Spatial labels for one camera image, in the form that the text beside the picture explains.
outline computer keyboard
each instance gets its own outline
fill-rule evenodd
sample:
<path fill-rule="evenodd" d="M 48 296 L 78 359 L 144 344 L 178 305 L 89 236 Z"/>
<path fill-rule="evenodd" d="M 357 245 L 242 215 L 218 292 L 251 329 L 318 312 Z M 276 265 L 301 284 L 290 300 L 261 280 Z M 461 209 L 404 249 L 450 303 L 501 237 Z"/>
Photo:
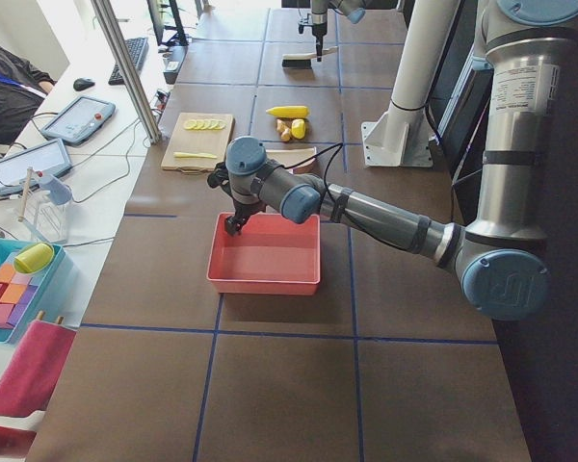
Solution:
<path fill-rule="evenodd" d="M 130 55 L 131 61 L 133 62 L 133 66 L 135 66 L 139 72 L 142 70 L 142 66 L 144 65 L 145 61 L 145 53 L 147 53 L 147 38 L 128 38 L 125 40 L 125 42 L 126 48 L 128 49 L 128 54 Z M 122 78 L 122 74 L 119 73 L 117 64 L 114 64 L 114 70 L 112 71 L 112 75 L 109 77 L 109 81 L 107 83 L 109 85 L 122 85 L 124 83 L 124 79 Z"/>

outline tablet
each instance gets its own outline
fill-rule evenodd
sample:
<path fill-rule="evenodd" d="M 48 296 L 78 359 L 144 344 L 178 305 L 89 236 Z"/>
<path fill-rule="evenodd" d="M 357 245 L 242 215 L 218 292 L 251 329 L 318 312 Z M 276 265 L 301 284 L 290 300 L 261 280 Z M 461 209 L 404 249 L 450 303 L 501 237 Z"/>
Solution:
<path fill-rule="evenodd" d="M 70 170 L 72 163 L 65 144 L 60 139 L 47 141 L 0 159 L 0 195 L 21 193 L 28 167 L 59 177 Z M 30 186 L 36 184 L 35 179 L 30 180 Z"/>
<path fill-rule="evenodd" d="M 69 146 L 78 146 L 102 127 L 115 110 L 114 103 L 79 96 L 41 128 L 40 133 L 48 140 L 60 138 Z"/>

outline black mouse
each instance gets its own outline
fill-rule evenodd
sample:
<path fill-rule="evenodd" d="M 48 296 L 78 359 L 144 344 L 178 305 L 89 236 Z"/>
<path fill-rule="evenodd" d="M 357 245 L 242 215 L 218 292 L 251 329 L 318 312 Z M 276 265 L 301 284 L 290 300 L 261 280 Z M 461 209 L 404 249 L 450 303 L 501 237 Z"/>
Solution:
<path fill-rule="evenodd" d="M 73 89 L 76 91 L 81 91 L 81 90 L 85 90 L 85 89 L 89 89 L 90 87 L 93 87 L 95 84 L 95 81 L 93 79 L 87 79 L 85 77 L 80 77 L 79 79 L 76 79 L 75 82 L 73 82 Z"/>

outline teal basket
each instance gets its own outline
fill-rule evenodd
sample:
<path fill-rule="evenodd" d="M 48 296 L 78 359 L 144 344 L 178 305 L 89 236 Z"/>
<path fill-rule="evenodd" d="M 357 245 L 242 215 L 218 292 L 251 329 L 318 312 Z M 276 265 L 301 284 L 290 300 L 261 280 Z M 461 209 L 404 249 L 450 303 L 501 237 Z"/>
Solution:
<path fill-rule="evenodd" d="M 35 243 L 0 239 L 0 266 L 13 252 L 30 244 Z M 60 245 L 52 244 L 52 246 L 54 258 L 44 271 L 34 297 L 13 329 L 0 329 L 0 343 L 16 343 L 40 310 L 45 313 L 46 321 L 55 320 L 62 312 L 67 291 L 74 277 L 74 265 Z"/>

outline person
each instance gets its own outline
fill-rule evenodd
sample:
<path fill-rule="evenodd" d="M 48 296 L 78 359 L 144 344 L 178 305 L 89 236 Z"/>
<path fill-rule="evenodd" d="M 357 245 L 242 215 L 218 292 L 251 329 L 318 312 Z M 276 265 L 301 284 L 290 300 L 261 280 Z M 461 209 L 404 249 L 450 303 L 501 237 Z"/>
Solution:
<path fill-rule="evenodd" d="M 15 141 L 55 81 L 0 46 L 0 144 Z"/>

